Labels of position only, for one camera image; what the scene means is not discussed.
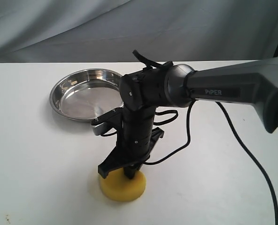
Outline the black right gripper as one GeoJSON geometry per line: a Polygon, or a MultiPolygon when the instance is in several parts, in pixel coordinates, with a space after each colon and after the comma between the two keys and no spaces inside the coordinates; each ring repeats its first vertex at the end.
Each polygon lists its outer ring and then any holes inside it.
{"type": "Polygon", "coordinates": [[[117,140],[106,161],[98,165],[98,174],[103,179],[119,168],[124,168],[124,175],[128,179],[135,177],[158,139],[164,135],[160,128],[153,128],[155,111],[155,106],[137,111],[123,107],[118,115],[110,119],[117,130],[117,140]]]}

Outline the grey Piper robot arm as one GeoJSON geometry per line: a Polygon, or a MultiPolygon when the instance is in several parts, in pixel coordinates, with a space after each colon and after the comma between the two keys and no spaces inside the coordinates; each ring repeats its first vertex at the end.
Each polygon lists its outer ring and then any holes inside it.
{"type": "Polygon", "coordinates": [[[147,160],[163,132],[153,128],[159,106],[188,107],[195,100],[252,105],[264,128],[278,129],[278,57],[196,71],[186,64],[153,63],[140,57],[146,67],[120,78],[122,108],[93,121],[117,130],[115,148],[98,166],[103,178],[123,168],[129,178],[147,160]]]}

